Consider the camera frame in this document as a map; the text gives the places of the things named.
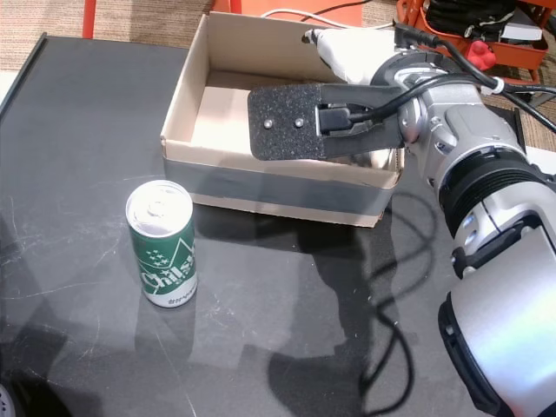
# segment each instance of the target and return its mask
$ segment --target white cable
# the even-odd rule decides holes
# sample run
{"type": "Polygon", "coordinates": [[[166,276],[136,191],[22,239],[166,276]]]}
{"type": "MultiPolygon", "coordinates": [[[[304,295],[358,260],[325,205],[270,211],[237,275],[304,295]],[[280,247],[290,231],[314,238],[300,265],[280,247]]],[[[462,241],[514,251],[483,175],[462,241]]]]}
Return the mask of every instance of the white cable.
{"type": "Polygon", "coordinates": [[[493,78],[497,82],[496,87],[494,87],[493,89],[489,89],[486,85],[480,86],[480,93],[483,96],[490,96],[491,94],[500,94],[504,89],[504,85],[505,85],[504,80],[499,76],[494,76],[493,78]]]}
{"type": "MultiPolygon", "coordinates": [[[[311,17],[314,20],[318,20],[342,29],[355,29],[355,28],[361,29],[358,26],[349,26],[348,24],[338,23],[335,22],[334,20],[326,19],[325,17],[321,17],[319,15],[314,15],[313,13],[309,13],[308,11],[296,10],[296,9],[274,9],[274,10],[267,11],[266,13],[263,13],[261,17],[269,17],[270,15],[274,15],[275,13],[291,13],[292,15],[311,17]]],[[[378,26],[371,26],[365,29],[384,29],[384,28],[389,28],[390,26],[392,26],[391,23],[384,23],[378,26]]]]}

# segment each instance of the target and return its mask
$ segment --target black foam pad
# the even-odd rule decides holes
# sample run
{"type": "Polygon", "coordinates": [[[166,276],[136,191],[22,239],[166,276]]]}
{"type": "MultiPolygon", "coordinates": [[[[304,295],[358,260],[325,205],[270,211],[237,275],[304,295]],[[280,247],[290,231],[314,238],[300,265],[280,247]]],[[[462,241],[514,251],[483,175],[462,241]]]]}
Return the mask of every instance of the black foam pad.
{"type": "Polygon", "coordinates": [[[321,86],[264,87],[249,93],[249,137],[255,158],[263,161],[326,158],[316,126],[321,86]],[[300,127],[295,125],[299,120],[300,127]]]}

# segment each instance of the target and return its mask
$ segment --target box flap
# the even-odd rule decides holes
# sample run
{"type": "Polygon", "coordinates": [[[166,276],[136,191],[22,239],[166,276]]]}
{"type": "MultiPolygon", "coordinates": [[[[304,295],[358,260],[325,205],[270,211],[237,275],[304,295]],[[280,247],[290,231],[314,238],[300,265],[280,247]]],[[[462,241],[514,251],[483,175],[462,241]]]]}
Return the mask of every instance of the box flap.
{"type": "Polygon", "coordinates": [[[339,83],[314,45],[301,37],[312,24],[211,12],[209,59],[213,70],[339,83]]]}

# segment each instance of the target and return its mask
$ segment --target gray tape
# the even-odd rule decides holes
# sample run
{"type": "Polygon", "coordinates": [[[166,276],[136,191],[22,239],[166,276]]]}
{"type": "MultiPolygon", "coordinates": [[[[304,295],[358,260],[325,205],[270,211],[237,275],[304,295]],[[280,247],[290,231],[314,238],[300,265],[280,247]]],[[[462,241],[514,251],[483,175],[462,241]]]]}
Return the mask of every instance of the gray tape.
{"type": "Polygon", "coordinates": [[[357,215],[380,215],[394,191],[167,159],[164,168],[170,181],[195,194],[357,215]]]}

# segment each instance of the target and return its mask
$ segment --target floor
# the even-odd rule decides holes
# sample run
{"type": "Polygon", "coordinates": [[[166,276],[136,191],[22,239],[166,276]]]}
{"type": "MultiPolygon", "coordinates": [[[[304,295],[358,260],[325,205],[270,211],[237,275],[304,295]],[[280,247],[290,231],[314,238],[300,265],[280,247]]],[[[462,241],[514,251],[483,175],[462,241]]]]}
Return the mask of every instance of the floor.
{"type": "MultiPolygon", "coordinates": [[[[212,0],[97,0],[95,38],[187,47],[202,13],[210,10],[212,0]]],[[[370,26],[390,21],[395,15],[395,0],[374,0],[363,8],[363,24],[370,26]]],[[[0,71],[19,70],[42,32],[50,35],[80,36],[83,0],[1,0],[0,71]]],[[[540,68],[544,84],[556,85],[556,41],[546,33],[549,53],[540,68]]],[[[500,75],[522,79],[524,70],[500,68],[500,75]]],[[[490,104],[512,108],[505,99],[486,99],[490,104]]],[[[540,106],[556,120],[556,101],[540,106]]],[[[556,152],[554,135],[529,116],[523,116],[528,145],[556,152]]]]}

